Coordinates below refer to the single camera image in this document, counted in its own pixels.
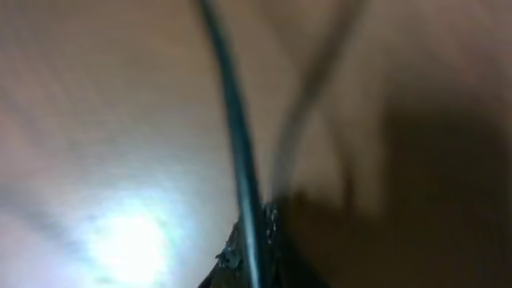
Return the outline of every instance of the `dark object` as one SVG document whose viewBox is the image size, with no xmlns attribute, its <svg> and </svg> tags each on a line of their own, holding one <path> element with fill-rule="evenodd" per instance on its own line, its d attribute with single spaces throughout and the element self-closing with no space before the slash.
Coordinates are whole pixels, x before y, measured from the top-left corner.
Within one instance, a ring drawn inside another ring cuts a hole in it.
<svg viewBox="0 0 512 288">
<path fill-rule="evenodd" d="M 308 262 L 300 256 L 283 227 L 280 213 L 284 202 L 269 204 L 263 208 L 266 220 L 266 243 L 270 249 L 270 287 L 329 287 Z M 217 256 L 217 264 L 198 288 L 246 288 L 249 287 L 243 273 L 241 236 L 237 222 L 226 246 Z"/>
</svg>

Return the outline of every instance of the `cable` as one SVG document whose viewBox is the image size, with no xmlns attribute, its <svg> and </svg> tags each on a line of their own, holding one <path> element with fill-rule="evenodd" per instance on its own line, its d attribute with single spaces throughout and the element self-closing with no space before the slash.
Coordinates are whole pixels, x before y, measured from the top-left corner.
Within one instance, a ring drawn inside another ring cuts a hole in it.
<svg viewBox="0 0 512 288">
<path fill-rule="evenodd" d="M 226 46 L 211 0 L 199 0 L 202 16 L 218 61 L 227 123 L 233 153 L 245 271 L 252 288 L 270 288 L 268 247 L 265 241 L 262 203 L 246 126 L 243 104 L 238 89 L 230 52 Z"/>
</svg>

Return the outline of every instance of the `wire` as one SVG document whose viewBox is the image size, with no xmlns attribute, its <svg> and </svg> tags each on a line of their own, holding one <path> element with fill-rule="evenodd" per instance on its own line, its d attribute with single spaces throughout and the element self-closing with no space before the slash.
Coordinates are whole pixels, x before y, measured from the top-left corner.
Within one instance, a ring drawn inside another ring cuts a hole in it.
<svg viewBox="0 0 512 288">
<path fill-rule="evenodd" d="M 227 123 L 230 132 L 236 179 L 240 224 L 243 232 L 242 250 L 245 271 L 252 288 L 270 288 L 269 256 L 265 241 L 262 203 L 246 126 L 243 103 L 230 59 L 230 52 L 222 35 L 211 0 L 199 0 L 202 16 L 218 61 Z"/>
</svg>

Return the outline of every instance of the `black cable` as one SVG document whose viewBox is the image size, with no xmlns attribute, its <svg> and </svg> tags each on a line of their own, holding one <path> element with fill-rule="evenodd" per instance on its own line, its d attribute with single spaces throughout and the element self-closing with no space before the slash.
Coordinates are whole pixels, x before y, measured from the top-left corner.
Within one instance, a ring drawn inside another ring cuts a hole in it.
<svg viewBox="0 0 512 288">
<path fill-rule="evenodd" d="M 268 248 L 265 241 L 262 204 L 258 194 L 258 181 L 230 53 L 224 41 L 211 0 L 199 0 L 210 40 L 220 69 L 227 122 L 230 132 L 233 164 L 236 178 L 240 224 L 243 232 L 242 250 L 245 271 L 250 287 L 270 288 Z"/>
</svg>

